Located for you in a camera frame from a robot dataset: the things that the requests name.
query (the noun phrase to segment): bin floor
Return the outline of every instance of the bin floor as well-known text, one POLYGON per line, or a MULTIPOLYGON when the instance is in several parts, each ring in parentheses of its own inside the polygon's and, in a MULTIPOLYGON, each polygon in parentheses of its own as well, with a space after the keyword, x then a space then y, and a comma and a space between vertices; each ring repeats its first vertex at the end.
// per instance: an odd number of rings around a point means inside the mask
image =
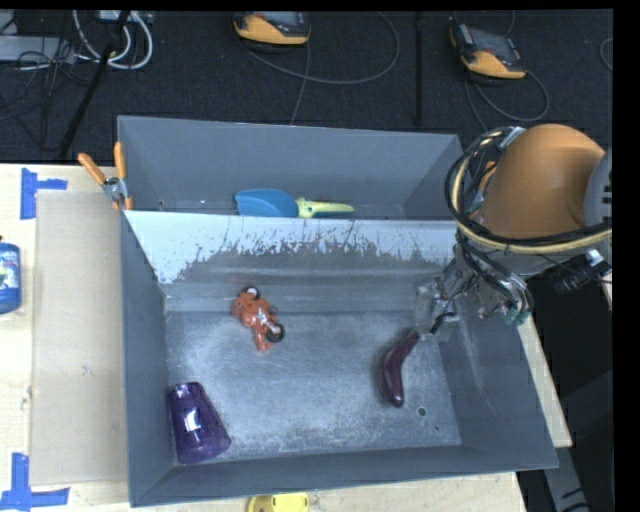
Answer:
POLYGON ((412 325, 411 312, 279 321, 285 338, 259 352, 230 314, 166 313, 168 385, 202 383, 232 438, 213 463, 460 444, 437 344, 419 343, 405 361, 403 407, 378 390, 379 361, 412 325))

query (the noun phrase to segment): black floor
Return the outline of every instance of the black floor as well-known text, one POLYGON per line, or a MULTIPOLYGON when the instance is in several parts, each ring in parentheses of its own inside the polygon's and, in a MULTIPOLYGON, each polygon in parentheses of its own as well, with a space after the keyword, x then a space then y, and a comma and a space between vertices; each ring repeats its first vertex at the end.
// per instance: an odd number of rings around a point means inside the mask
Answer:
MULTIPOLYGON (((112 165, 120 114, 454 133, 463 146, 487 127, 561 123, 611 147, 612 9, 424 11, 418 25, 412 11, 312 12, 308 48, 279 54, 248 52, 230 14, 155 11, 149 63, 135 71, 108 67, 93 94, 98 64, 29 71, 0 63, 0 160, 73 163, 85 151, 112 165), (452 16, 508 33, 528 77, 498 86, 468 82, 449 39, 452 16)), ((77 17, 95 48, 112 40, 114 25, 96 21, 95 11, 77 17)), ((81 48, 70 11, 17 10, 16 25, 22 35, 62 34, 81 48)), ((150 46, 139 25, 129 28, 139 61, 150 46)), ((124 48, 121 36, 113 42, 116 51, 124 48)), ((531 288, 558 393, 569 398, 611 370, 611 314, 597 284, 562 297, 544 279, 531 288)), ((606 396, 594 400, 606 408, 606 396)), ((612 416, 580 427, 572 453, 589 505, 611 510, 612 416)), ((520 477, 529 510, 552 510, 544 475, 520 477)))

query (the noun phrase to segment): orange toy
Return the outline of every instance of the orange toy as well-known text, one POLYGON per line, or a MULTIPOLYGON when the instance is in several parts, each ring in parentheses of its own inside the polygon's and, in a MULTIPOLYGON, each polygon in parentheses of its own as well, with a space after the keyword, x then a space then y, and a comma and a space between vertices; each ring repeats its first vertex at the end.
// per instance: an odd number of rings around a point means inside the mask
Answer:
POLYGON ((245 327, 251 327, 258 350, 268 350, 284 338, 284 327, 276 322, 276 309, 260 298, 260 291, 255 286, 240 292, 233 301, 231 314, 245 327))

